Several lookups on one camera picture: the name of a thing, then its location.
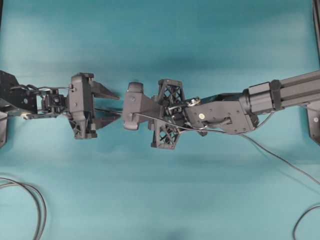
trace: end effector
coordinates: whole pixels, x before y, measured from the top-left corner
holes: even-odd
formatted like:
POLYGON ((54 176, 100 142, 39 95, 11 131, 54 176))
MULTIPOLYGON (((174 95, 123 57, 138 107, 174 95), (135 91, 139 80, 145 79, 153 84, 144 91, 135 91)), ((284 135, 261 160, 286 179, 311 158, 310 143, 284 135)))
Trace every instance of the end effector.
POLYGON ((35 87, 21 85, 15 76, 0 71, 0 147, 7 140, 9 117, 23 117, 26 120, 68 118, 76 139, 96 138, 96 130, 119 118, 118 115, 97 117, 94 98, 119 100, 119 97, 93 80, 92 73, 77 73, 68 87, 35 87), (59 93, 67 89, 68 95, 59 93), (41 99, 38 109, 37 98, 41 99))

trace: wire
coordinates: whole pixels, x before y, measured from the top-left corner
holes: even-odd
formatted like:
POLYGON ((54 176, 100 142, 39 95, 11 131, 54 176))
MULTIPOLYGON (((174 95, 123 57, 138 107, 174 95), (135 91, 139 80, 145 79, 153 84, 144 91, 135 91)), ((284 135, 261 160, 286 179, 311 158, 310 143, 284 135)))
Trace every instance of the wire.
POLYGON ((0 122, 1 121, 4 121, 4 120, 7 120, 9 118, 9 116, 5 116, 5 117, 3 117, 3 118, 0 118, 0 122))
POLYGON ((275 112, 272 111, 265 120, 263 120, 255 129, 261 128, 274 114, 275 112))
POLYGON ((101 109, 101 108, 95 108, 95 110, 96 110, 96 111, 99 111, 99 112, 105 112, 105 113, 122 115, 122 112, 121 112, 121 111, 112 111, 112 110, 106 110, 106 109, 101 109))
POLYGON ((294 228, 293 228, 293 231, 292 231, 292 237, 293 237, 293 240, 297 240, 296 238, 296 231, 297 231, 297 227, 300 223, 300 221, 304 218, 305 215, 307 215, 307 213, 311 212, 312 210, 315 210, 315 209, 319 209, 320 208, 320 205, 316 205, 316 206, 313 206, 311 208, 309 208, 307 211, 305 211, 298 219, 298 221, 296 221, 295 225, 294 225, 294 228))
POLYGON ((308 106, 306 106, 306 105, 299 105, 299 106, 302 107, 302 108, 304 108, 304 109, 310 110, 310 111, 320 112, 320 110, 317 110, 317 109, 308 107, 308 106))
POLYGON ((5 178, 5 177, 0 177, 0 181, 7 181, 9 183, 5 183, 0 185, 0 189, 5 188, 5 187, 11 187, 11 186, 19 186, 22 189, 24 189, 34 200, 36 209, 37 209, 37 225, 36 225, 36 229, 33 235, 33 240, 39 240, 44 232, 45 226, 46 226, 46 221, 47 221, 47 206, 45 203, 45 200, 43 198, 43 196, 41 195, 41 193, 38 191, 38 189, 36 189, 34 186, 27 184, 27 183, 21 183, 21 182, 17 182, 14 181, 12 179, 9 178, 5 178), (42 203, 42 207, 43 207, 43 223, 41 224, 41 208, 40 208, 40 204, 37 200, 37 198, 34 196, 34 194, 28 189, 31 188, 33 189, 40 197, 41 199, 41 203, 42 203))
MULTIPOLYGON (((255 144, 256 146, 258 146, 260 149, 262 149, 263 151, 267 152, 268 154, 274 156, 275 158, 283 161, 284 163, 286 163, 287 165, 289 165, 291 168, 297 170, 298 172, 300 172, 301 174, 307 176, 310 180, 312 180, 313 182, 315 182, 316 184, 320 185, 320 181, 318 181, 317 179, 315 179, 313 176, 311 176, 309 173, 303 171, 302 169, 298 168, 297 166, 293 165, 291 162, 285 160, 283 157, 280 157, 279 155, 273 153, 272 151, 268 150, 267 148, 265 148, 264 146, 262 146, 260 143, 258 143, 256 140, 254 140, 253 138, 243 134, 243 133, 227 133, 227 132, 224 132, 224 131, 218 131, 218 130, 207 130, 207 129, 203 129, 203 130, 199 130, 199 129, 196 129, 196 128, 187 128, 187 127, 181 127, 179 125, 176 125, 176 124, 173 124, 171 122, 168 122, 168 121, 165 121, 165 120, 162 120, 160 118, 157 118, 157 117, 153 117, 153 116, 148 116, 148 115, 145 115, 145 114, 142 114, 142 113, 134 113, 136 115, 139 115, 139 116, 143 116, 145 118, 149 118, 149 119, 153 119, 153 120, 159 120, 161 122, 165 122, 166 124, 168 125, 171 125, 171 126, 174 126, 174 127, 177 127, 177 128, 181 128, 181 129, 186 129, 186 130, 191 130, 191 131, 197 131, 197 132, 213 132, 213 133, 219 133, 219 134, 227 134, 227 135, 238 135, 238 136, 241 136, 245 139, 247 139, 248 141, 250 141, 251 143, 255 144)), ((260 124, 257 126, 257 129, 262 127, 271 117, 272 115, 274 114, 274 112, 271 112, 269 114, 269 116, 260 124)), ((308 209, 307 211, 305 211, 301 216, 300 218, 298 219, 298 221, 296 222, 296 224, 294 225, 294 228, 292 230, 292 237, 293 237, 293 240, 297 240, 296 238, 296 231, 297 231, 297 227, 300 223, 300 221, 303 219, 303 217, 309 213, 310 211, 314 210, 314 209, 318 209, 320 208, 320 205, 317 205, 317 206, 314 206, 314 207, 311 207, 310 209, 308 209)))
POLYGON ((40 89, 50 89, 50 90, 56 90, 56 89, 66 89, 66 90, 73 90, 70 87, 67 86, 57 86, 57 87, 53 87, 53 86, 41 86, 41 87, 37 87, 38 90, 40 89))

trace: black cable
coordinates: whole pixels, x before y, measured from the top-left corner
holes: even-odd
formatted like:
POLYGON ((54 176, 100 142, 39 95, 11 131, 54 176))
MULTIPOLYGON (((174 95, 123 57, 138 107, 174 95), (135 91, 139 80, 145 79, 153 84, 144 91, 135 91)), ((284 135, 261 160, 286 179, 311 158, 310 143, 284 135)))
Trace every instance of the black cable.
POLYGON ((112 111, 112 110, 106 110, 106 109, 101 109, 101 108, 95 108, 94 110, 96 110, 96 111, 98 111, 98 112, 105 112, 105 113, 122 115, 122 112, 121 112, 121 111, 112 111))
MULTIPOLYGON (((218 131, 218 130, 207 130, 207 129, 196 129, 196 128, 187 128, 187 127, 181 127, 179 125, 176 125, 176 124, 173 124, 171 122, 168 122, 168 121, 165 121, 163 119, 160 119, 160 118, 157 118, 157 117, 153 117, 153 116, 149 116, 149 115, 145 115, 145 114, 142 114, 142 113, 134 113, 136 115, 139 115, 139 116, 143 116, 145 118, 149 118, 149 119, 153 119, 153 120, 158 120, 158 121, 161 121, 161 122, 164 122, 168 125, 171 125, 171 126, 174 126, 174 127, 177 127, 177 128, 181 128, 181 129, 186 129, 186 130, 191 130, 191 131, 197 131, 197 132, 212 132, 212 133, 219 133, 219 134, 226 134, 226 135, 238 135, 238 136, 241 136, 245 139, 247 139, 248 141, 252 142, 253 144, 255 144, 256 146, 258 146, 260 149, 262 149, 263 151, 267 152, 268 154, 276 157, 277 159, 283 161, 284 163, 286 163, 287 165, 289 165, 290 167, 292 167, 293 169, 297 170, 298 172, 302 173, 303 175, 307 176, 310 180, 312 180, 313 182, 315 182, 316 184, 320 185, 320 181, 318 181, 317 179, 315 179, 313 176, 311 176, 309 173, 303 171, 302 169, 298 168, 297 166, 293 165, 291 162, 285 160, 284 158, 280 157, 279 155, 273 153, 272 151, 268 150, 267 148, 265 148, 264 146, 262 146, 260 143, 258 143, 256 140, 254 140, 253 138, 243 134, 243 133, 227 133, 227 132, 224 132, 224 131, 218 131)), ((263 126, 270 118, 271 116, 274 114, 274 112, 270 113, 270 115, 260 124, 257 126, 257 128, 260 128, 261 126, 263 126)), ((305 211, 301 217, 298 219, 298 221, 296 222, 296 224, 294 225, 294 228, 292 230, 292 237, 293 237, 293 240, 297 240, 296 238, 296 231, 297 231, 297 227, 300 223, 300 221, 302 220, 302 218, 307 214, 309 213, 310 211, 314 210, 314 209, 317 209, 317 208, 320 208, 320 205, 317 205, 317 206, 314 206, 314 207, 311 207, 310 209, 308 209, 307 211, 305 211)))
MULTIPOLYGON (((41 200, 41 203, 42 203, 42 207, 43 207, 43 221, 42 221, 42 225, 41 225, 41 228, 39 230, 39 233, 38 233, 38 240, 41 238, 42 234, 44 233, 44 230, 45 230, 45 226, 46 226, 46 223, 47 223, 47 205, 46 205, 46 202, 45 202, 45 199, 44 197, 42 196, 42 194, 40 193, 40 191, 35 188, 34 186, 28 184, 28 183, 21 183, 23 186, 25 187, 28 187, 28 188, 31 188, 33 191, 35 191, 38 196, 40 197, 40 200, 41 200)), ((2 184, 0 185, 0 189, 3 189, 3 188, 6 188, 6 187, 11 187, 11 186, 18 186, 17 184, 15 183, 5 183, 5 184, 2 184)))
POLYGON ((292 231, 292 237, 293 237, 293 240, 297 240, 296 238, 296 231, 297 231, 297 227, 300 223, 300 221, 304 218, 305 215, 307 215, 307 213, 311 212, 312 210, 315 210, 315 209, 319 209, 320 208, 320 205, 316 205, 316 206, 313 206, 311 208, 309 208, 307 211, 305 211, 298 219, 298 221, 296 221, 295 225, 294 225, 294 228, 293 228, 293 231, 292 231))
POLYGON ((46 207, 46 204, 45 204, 43 196, 41 195, 41 193, 34 186, 31 186, 29 184, 20 183, 20 182, 17 182, 15 180, 12 180, 12 179, 9 179, 9 178, 6 178, 6 177, 0 177, 0 181, 9 182, 9 183, 0 185, 0 188, 9 187, 9 186, 19 186, 23 190, 25 190, 32 197, 32 199, 33 199, 33 201, 35 203, 35 206, 36 206, 36 210, 37 210, 37 224, 36 224, 36 229, 35 229, 35 232, 34 232, 34 235, 33 235, 32 239, 33 240, 39 240, 40 237, 42 236, 42 233, 43 233, 44 229, 45 229, 46 219, 47 219, 47 207, 46 207), (34 196, 34 194, 27 187, 30 187, 33 190, 35 190, 36 193, 40 196, 41 202, 43 204, 43 215, 44 215, 43 216, 43 224, 41 224, 41 208, 40 208, 40 204, 39 204, 37 198, 34 196))

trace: black metal bracket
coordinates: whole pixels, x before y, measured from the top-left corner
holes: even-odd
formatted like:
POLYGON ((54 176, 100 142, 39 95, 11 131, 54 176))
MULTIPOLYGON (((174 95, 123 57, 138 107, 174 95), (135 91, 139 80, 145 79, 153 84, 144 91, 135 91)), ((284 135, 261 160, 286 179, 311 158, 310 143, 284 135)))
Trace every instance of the black metal bracket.
POLYGON ((307 117, 310 138, 320 145, 320 101, 307 105, 307 117))

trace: black plastic part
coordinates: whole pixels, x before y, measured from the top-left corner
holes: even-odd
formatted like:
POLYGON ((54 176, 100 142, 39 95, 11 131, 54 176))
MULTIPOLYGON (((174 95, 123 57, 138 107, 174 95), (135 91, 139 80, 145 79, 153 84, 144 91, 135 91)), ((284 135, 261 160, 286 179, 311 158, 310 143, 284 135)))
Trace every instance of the black plastic part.
POLYGON ((270 90, 271 90, 271 97, 273 101, 273 106, 276 111, 283 109, 281 107, 281 82, 279 80, 272 80, 270 82, 270 90))
POLYGON ((0 29, 1 29, 1 19, 2 19, 3 8, 4 8, 4 0, 0 0, 0 29))

